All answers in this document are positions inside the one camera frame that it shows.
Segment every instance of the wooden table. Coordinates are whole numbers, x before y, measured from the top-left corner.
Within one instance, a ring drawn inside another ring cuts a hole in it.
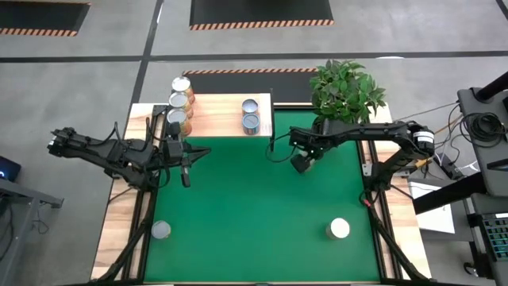
[[[151,103],[133,104],[127,123],[127,129],[125,131],[125,138],[144,139],[145,118],[151,116],[152,106],[153,104]],[[371,121],[391,122],[388,107],[378,110],[378,114],[375,118],[373,115],[371,116]],[[156,134],[160,134],[160,132],[161,125],[158,125],[156,128]],[[375,146],[380,161],[386,160],[393,153],[398,151],[398,146],[392,142],[377,141]],[[363,142],[363,147],[366,161],[371,162],[367,142]],[[407,180],[405,179],[394,178],[392,180],[392,184],[400,187],[406,192],[409,192]],[[113,197],[127,188],[125,181],[115,180],[110,196]],[[144,202],[148,202],[150,194],[144,195]],[[423,242],[421,240],[413,204],[410,199],[396,191],[387,191],[386,196],[397,243],[415,267],[423,275],[430,277],[429,265],[426,259]],[[115,199],[114,202],[107,207],[91,279],[99,278],[102,274],[104,274],[125,247],[129,238],[129,230],[133,218],[136,197],[136,191],[129,191]],[[146,205],[142,208],[142,215],[144,215],[145,211]],[[141,243],[138,244],[133,254],[131,277],[135,277],[137,274],[136,269],[138,267],[138,260],[140,256],[140,244]],[[384,242],[382,243],[382,248],[388,277],[393,277],[390,251]]]

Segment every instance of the white paper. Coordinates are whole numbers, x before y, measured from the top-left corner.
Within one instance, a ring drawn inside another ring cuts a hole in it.
[[[431,191],[439,190],[441,187],[410,182],[410,191],[414,199],[430,193]],[[453,226],[452,208],[450,205],[439,207],[437,209],[427,211],[423,214],[416,216],[418,225],[423,230],[434,230],[445,232],[449,234],[455,233]]]

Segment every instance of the yellow black striped tape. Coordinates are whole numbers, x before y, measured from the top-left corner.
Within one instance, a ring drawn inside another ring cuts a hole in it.
[[[192,31],[212,29],[249,29],[249,28],[274,28],[274,27],[296,27],[313,25],[333,25],[334,20],[294,20],[294,21],[250,21],[237,23],[214,23],[194,24],[190,26]]]
[[[75,37],[77,34],[71,30],[0,28],[0,35]]]
[[[237,70],[184,71],[183,75],[262,73],[262,72],[317,72],[317,71],[318,71],[317,68],[249,68],[249,69],[237,69]]]

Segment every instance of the black floor mat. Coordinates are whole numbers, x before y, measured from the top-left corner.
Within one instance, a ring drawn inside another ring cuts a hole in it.
[[[90,3],[0,1],[0,35],[74,37]]]
[[[190,29],[333,25],[329,0],[192,0]]]
[[[309,80],[315,68],[262,68],[244,70],[185,71],[194,92],[262,93],[273,89],[276,105],[311,103]]]

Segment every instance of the metal bracket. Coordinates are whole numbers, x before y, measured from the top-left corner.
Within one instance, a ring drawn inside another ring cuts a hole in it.
[[[152,109],[152,116],[159,116],[161,114],[164,114],[166,109],[171,109],[168,105],[154,105]]]
[[[362,173],[364,176],[371,176],[372,175],[372,164],[362,164]],[[402,169],[396,173],[394,173],[393,176],[397,177],[408,177],[411,174],[409,169]]]

